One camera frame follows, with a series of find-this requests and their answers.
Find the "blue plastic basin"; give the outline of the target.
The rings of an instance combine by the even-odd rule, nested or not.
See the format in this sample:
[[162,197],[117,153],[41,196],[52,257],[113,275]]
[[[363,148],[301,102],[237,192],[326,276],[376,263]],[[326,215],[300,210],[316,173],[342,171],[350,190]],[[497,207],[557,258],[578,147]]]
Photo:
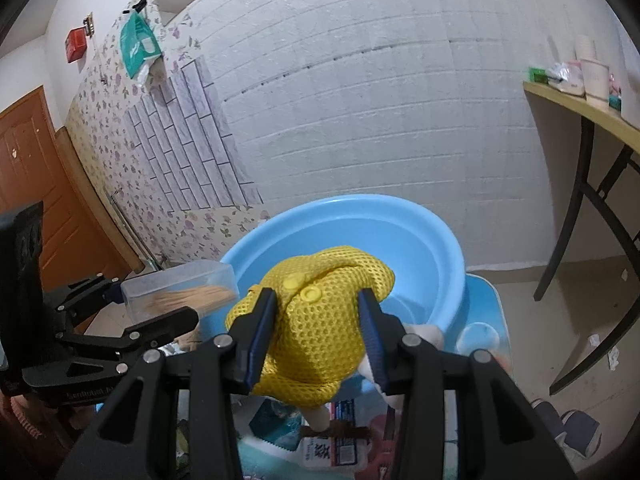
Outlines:
[[289,209],[250,231],[222,261],[240,292],[275,264],[294,256],[352,246],[392,269],[395,285],[385,312],[407,324],[433,324],[446,333],[456,322],[465,290],[461,246],[434,212],[410,200],[343,195]]

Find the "printed scenery table mat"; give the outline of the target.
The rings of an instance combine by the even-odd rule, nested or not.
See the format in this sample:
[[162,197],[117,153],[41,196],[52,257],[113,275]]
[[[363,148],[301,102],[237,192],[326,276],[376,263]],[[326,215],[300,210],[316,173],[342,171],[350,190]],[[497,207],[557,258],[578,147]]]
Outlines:
[[[476,349],[490,351],[505,367],[511,367],[511,348],[498,292],[484,278],[466,277],[462,310],[446,333],[445,350],[467,356]],[[234,421],[243,477],[247,479],[388,479],[399,437],[401,411],[383,401],[363,378],[345,387],[337,401],[356,400],[371,430],[368,463],[354,474],[304,469],[298,463],[298,448],[288,452],[260,440],[250,431],[250,420],[268,398],[239,398],[234,402]]]

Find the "doll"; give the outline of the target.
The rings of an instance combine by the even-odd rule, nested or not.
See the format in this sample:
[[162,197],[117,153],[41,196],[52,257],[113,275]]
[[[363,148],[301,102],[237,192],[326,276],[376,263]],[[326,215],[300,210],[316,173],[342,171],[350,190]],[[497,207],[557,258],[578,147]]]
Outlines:
[[358,292],[371,289],[385,300],[393,270],[375,256],[350,246],[285,259],[250,286],[229,311],[224,326],[254,310],[260,293],[277,294],[278,308],[254,396],[269,396],[302,412],[314,431],[330,428],[326,407],[355,372],[373,378],[372,359],[359,328]]

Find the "white labelled box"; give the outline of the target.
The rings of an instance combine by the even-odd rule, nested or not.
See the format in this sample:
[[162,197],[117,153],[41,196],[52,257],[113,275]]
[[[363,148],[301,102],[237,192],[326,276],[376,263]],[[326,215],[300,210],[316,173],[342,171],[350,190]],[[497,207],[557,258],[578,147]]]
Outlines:
[[298,463],[308,470],[354,474],[368,463],[371,430],[356,400],[326,407],[330,414],[327,432],[312,434],[308,422],[300,427]]

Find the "white paper cup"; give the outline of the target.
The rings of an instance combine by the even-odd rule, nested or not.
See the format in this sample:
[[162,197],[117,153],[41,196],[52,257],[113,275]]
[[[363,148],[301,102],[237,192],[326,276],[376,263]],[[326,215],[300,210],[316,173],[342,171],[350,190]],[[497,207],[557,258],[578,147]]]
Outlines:
[[581,58],[579,62],[586,101],[592,106],[606,110],[610,95],[610,68],[600,61],[590,60],[590,58]]

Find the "brown wooden door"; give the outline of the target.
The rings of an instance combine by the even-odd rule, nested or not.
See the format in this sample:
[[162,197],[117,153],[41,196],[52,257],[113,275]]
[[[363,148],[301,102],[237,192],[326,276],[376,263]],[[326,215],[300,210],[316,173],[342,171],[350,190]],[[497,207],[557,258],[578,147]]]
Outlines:
[[131,271],[75,191],[54,144],[42,87],[1,112],[1,209],[43,202],[43,288],[87,276],[126,278]]

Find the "red wall alarm box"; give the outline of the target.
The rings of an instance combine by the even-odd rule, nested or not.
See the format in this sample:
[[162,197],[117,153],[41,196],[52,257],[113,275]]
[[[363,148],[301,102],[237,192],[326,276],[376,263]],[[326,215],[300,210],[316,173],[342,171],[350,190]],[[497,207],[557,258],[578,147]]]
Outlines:
[[87,34],[83,27],[71,29],[65,39],[65,56],[67,63],[83,58],[87,51]]

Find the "green small box on shelf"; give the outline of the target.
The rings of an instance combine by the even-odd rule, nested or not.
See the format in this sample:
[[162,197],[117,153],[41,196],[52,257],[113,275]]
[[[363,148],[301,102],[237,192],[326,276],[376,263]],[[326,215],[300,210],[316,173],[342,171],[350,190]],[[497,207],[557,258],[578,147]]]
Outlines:
[[528,81],[536,84],[548,84],[548,76],[544,68],[529,66]]

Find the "green plastic bag on wall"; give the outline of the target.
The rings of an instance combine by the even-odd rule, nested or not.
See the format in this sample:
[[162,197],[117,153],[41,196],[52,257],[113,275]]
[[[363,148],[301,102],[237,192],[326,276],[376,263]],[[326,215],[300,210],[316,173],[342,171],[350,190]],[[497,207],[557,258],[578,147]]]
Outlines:
[[128,77],[144,84],[151,66],[162,56],[154,32],[142,16],[131,11],[120,30],[120,53]]

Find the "dark shoe on floor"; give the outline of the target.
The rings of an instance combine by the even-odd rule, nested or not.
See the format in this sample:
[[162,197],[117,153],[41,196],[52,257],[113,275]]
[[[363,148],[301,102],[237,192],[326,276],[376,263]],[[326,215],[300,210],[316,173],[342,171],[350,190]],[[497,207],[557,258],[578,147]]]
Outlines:
[[566,435],[564,443],[585,460],[600,448],[602,428],[600,422],[582,411],[569,411],[562,416]]

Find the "green snack packet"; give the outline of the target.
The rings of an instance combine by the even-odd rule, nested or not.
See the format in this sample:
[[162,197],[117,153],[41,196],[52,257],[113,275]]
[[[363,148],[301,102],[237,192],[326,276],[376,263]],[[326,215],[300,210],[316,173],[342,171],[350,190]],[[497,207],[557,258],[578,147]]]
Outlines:
[[256,438],[288,452],[297,450],[302,426],[297,408],[272,399],[263,400],[250,420],[250,431]]

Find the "clear box of toothpicks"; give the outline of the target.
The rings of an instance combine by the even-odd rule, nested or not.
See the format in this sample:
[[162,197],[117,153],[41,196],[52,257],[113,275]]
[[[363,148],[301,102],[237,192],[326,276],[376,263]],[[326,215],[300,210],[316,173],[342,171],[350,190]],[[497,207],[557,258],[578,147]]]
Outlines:
[[134,323],[189,307],[200,318],[239,299],[232,267],[214,260],[195,260],[122,282],[126,311]]

